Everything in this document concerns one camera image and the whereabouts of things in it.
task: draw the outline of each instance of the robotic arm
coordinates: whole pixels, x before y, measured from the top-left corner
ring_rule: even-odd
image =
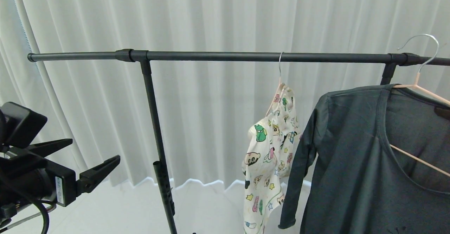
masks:
[[[80,173],[45,159],[46,156],[72,144],[72,139],[30,143],[47,122],[40,115],[16,103],[0,107],[0,233],[11,218],[30,204],[42,214],[44,227],[49,228],[48,210],[42,203],[68,206],[84,192],[92,192],[120,163],[114,156],[100,165]]]

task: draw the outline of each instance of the metal hook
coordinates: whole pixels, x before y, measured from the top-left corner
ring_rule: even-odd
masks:
[[[281,78],[281,56],[283,55],[284,52],[280,53],[280,58],[278,59],[278,69],[280,70],[280,78]]]
[[[397,48],[397,50],[400,50],[400,49],[404,48],[405,45],[406,45],[412,38],[415,38],[415,37],[417,37],[417,36],[427,36],[427,37],[430,37],[430,38],[432,38],[432,39],[434,40],[434,42],[436,42],[436,45],[437,45],[436,52],[434,53],[434,56],[431,57],[430,59],[428,59],[426,62],[424,62],[424,63],[419,67],[418,73],[420,73],[422,67],[423,67],[425,64],[428,64],[429,62],[431,62],[431,61],[437,56],[437,52],[439,51],[439,42],[436,40],[436,38],[434,38],[433,35],[430,35],[430,34],[418,34],[418,35],[416,35],[416,36],[410,37],[409,40],[407,40],[406,43],[404,43],[403,46],[402,46],[401,48]]]

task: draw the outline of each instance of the vertical support pole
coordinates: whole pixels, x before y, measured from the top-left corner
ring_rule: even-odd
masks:
[[[394,76],[395,68],[397,67],[397,64],[395,63],[386,63],[384,65],[384,71],[383,75],[381,76],[381,83],[380,85],[385,85],[391,83],[391,79]]]
[[[164,146],[162,144],[162,133],[159,125],[158,110],[156,108],[155,90],[153,88],[152,70],[149,60],[140,61],[145,90],[147,92],[148,105],[150,107],[150,115],[152,117],[153,132],[155,133],[156,149],[158,151],[159,161],[153,163],[156,173],[159,192],[161,193],[164,211],[166,212],[167,222],[171,234],[177,234],[175,226],[175,204],[172,199],[172,191],[170,188],[169,171],[167,170],[166,155],[164,154]]]

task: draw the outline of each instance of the clothes rack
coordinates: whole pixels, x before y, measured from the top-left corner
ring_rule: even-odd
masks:
[[[158,110],[151,77],[150,61],[252,61],[278,62],[280,53],[256,52],[170,52],[122,49],[111,52],[78,52],[78,53],[48,53],[28,54],[28,60],[37,61],[67,61],[67,60],[114,60],[139,62],[147,92],[148,104],[156,140],[156,150],[159,161],[153,163],[156,179],[161,193],[162,203],[166,212],[171,234],[176,234],[175,204],[169,183],[167,162],[164,154]],[[327,63],[380,63],[385,64],[381,84],[389,84],[397,66],[421,64],[429,57],[411,53],[401,54],[332,54],[332,53],[283,53],[281,62],[327,62]],[[448,58],[434,58],[429,64],[450,66]]]

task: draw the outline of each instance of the white curtain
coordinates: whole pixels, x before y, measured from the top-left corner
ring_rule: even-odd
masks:
[[[426,37],[412,40],[401,51],[397,47],[420,33],[432,34],[442,44],[450,37],[450,0],[14,1],[36,53],[133,48],[430,56],[435,45]],[[39,77],[26,61],[27,48],[9,49],[3,42],[0,83],[3,88],[7,69],[19,86],[1,89],[1,101],[17,98],[3,93],[16,92],[21,102],[45,111],[51,128],[41,139],[74,138],[76,144],[64,151],[65,158],[56,160],[79,171],[119,154],[122,163],[111,175],[113,184],[153,177],[152,162],[158,155],[138,64],[43,62],[37,63]],[[438,56],[450,57],[449,47],[441,48]],[[283,63],[282,75],[295,91],[304,127],[322,94],[379,84],[383,67]],[[220,179],[227,186],[242,179],[247,130],[263,117],[273,98],[277,63],[154,61],[152,71],[167,162],[176,184],[195,178],[203,183]],[[398,68],[392,82],[411,83],[416,72],[417,66]],[[426,66],[422,72],[423,87],[450,97],[449,69]]]

